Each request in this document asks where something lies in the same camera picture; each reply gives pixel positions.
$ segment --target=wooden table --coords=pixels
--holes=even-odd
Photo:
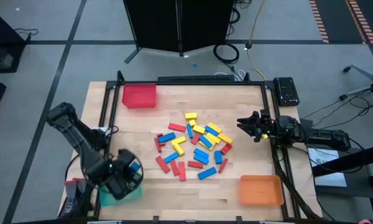
[[[91,128],[98,126],[105,86],[105,82],[90,83],[81,120]],[[269,90],[267,94],[271,117],[275,117]],[[154,109],[129,110],[121,103],[122,87],[120,89],[114,120],[120,131],[113,135],[110,151],[116,155],[118,149],[127,148],[139,157],[144,166],[143,195],[122,205],[101,207],[99,219],[151,220],[158,215],[161,220],[235,220],[235,216],[241,215],[243,220],[283,220],[279,206],[242,205],[237,192],[241,175],[275,175],[269,141],[255,143],[236,126],[237,118],[248,117],[253,111],[264,108],[259,86],[158,85],[157,97]],[[111,100],[108,106],[105,125],[108,125]],[[229,161],[223,173],[199,180],[199,169],[186,167],[186,181],[180,182],[178,176],[174,177],[171,171],[165,174],[156,163],[159,153],[154,137],[157,133],[171,132],[169,122],[186,124],[187,112],[198,113],[197,124],[205,126],[212,122],[233,139],[233,147],[225,155]],[[296,107],[280,108],[280,113],[298,118]],[[189,139],[187,132],[175,131],[175,134]],[[194,148],[202,148],[190,141],[181,145],[185,155],[178,161],[192,160]],[[210,156],[223,145],[222,141],[216,145],[209,152]],[[298,150],[289,151],[295,187],[312,210],[321,216],[309,160]],[[165,157],[173,152],[168,142],[161,155]],[[210,159],[206,167],[212,166],[219,168],[214,159]],[[82,177],[78,161],[73,163],[68,173],[68,179],[73,177]],[[284,189],[289,216],[292,217],[289,192]],[[94,202],[95,198],[96,192],[93,192],[91,201]]]

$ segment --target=yellow block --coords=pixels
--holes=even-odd
[[[174,139],[172,141],[172,145],[174,146],[175,144],[180,144],[181,142],[185,142],[187,139],[185,136],[179,137],[178,139]]]
[[[196,132],[198,132],[198,133],[200,133],[200,134],[204,134],[205,133],[205,128],[203,128],[203,127],[201,127],[199,125],[195,125],[193,127],[193,130],[196,131]]]
[[[210,140],[213,140],[214,142],[216,142],[217,144],[221,141],[221,139],[217,138],[216,136],[214,136],[213,134],[211,133],[207,133],[206,134],[206,137]]]
[[[196,121],[195,120],[189,120],[189,125],[191,127],[194,127],[196,125]]]
[[[185,119],[197,119],[198,118],[198,113],[186,113],[185,114]]]
[[[212,140],[210,140],[210,139],[207,139],[209,142],[211,142],[211,147],[210,148],[208,148],[202,141],[199,141],[199,144],[201,144],[202,146],[204,146],[205,148],[207,148],[208,150],[212,150],[213,149],[213,147],[214,147],[214,145],[216,144],[215,142],[213,142]]]
[[[178,155],[182,156],[184,155],[184,150],[182,150],[181,146],[179,144],[174,144],[173,145],[174,150],[178,153]]]
[[[215,130],[218,133],[221,132],[221,128],[215,126],[213,123],[209,123],[207,126],[211,127],[213,130]]]
[[[225,142],[228,142],[228,143],[232,144],[232,139],[230,139],[228,136],[226,136],[224,134],[219,134],[217,137],[219,137],[221,140],[223,140]]]

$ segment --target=striped tape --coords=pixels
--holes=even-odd
[[[316,6],[316,2],[314,0],[310,0],[310,5],[311,5],[313,16],[316,21],[316,25],[318,25],[318,29],[321,34],[322,41],[328,44],[329,43],[328,33],[326,33],[326,29],[323,25],[321,15],[319,13],[318,7]]]

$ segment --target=blue block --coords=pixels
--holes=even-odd
[[[138,171],[140,167],[141,167],[141,166],[140,166],[136,161],[134,161],[134,162],[131,164],[131,166],[130,166],[130,168],[131,168],[131,169],[134,169],[135,171]]]
[[[222,164],[223,163],[223,156],[221,155],[220,150],[214,152],[214,157],[216,158],[216,163],[217,164]]]
[[[178,157],[178,153],[177,152],[174,152],[173,154],[167,156],[166,158],[164,158],[164,162],[165,163],[169,163],[170,161],[172,161],[173,159],[177,158]]]
[[[209,154],[203,152],[202,150],[200,150],[200,149],[198,149],[198,148],[196,148],[193,152],[194,152],[195,154],[201,156],[201,157],[206,158],[206,159],[209,158]]]
[[[160,136],[159,138],[157,138],[157,140],[158,140],[159,142],[164,142],[164,141],[171,140],[171,139],[173,139],[173,138],[175,138],[175,134],[174,134],[174,133],[168,133],[168,134],[166,134],[166,135],[162,135],[162,136]]]
[[[186,125],[186,130],[188,130],[189,138],[193,138],[192,129],[191,129],[190,124]]]
[[[197,160],[197,161],[199,161],[199,162],[201,162],[203,164],[206,164],[206,165],[209,163],[209,159],[201,157],[201,156],[199,156],[197,154],[195,154],[195,156],[193,157],[193,159]]]
[[[213,136],[217,136],[218,135],[218,132],[216,132],[213,128],[211,128],[209,126],[206,126],[205,129],[206,129],[206,131],[208,133],[211,133]]]
[[[203,172],[200,172],[200,173],[198,174],[198,177],[199,177],[199,179],[201,180],[201,179],[204,179],[204,178],[206,178],[206,177],[208,177],[208,176],[210,176],[210,175],[213,175],[213,174],[215,174],[215,173],[217,173],[216,168],[215,168],[215,167],[212,167],[212,168],[210,168],[210,169],[206,169],[206,170],[203,171]]]
[[[208,148],[210,148],[212,146],[211,142],[209,142],[206,137],[204,137],[203,135],[201,135],[199,137],[200,141],[203,142]]]

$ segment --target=orange container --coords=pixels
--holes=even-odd
[[[282,182],[277,175],[243,175],[239,196],[246,205],[283,205]]]

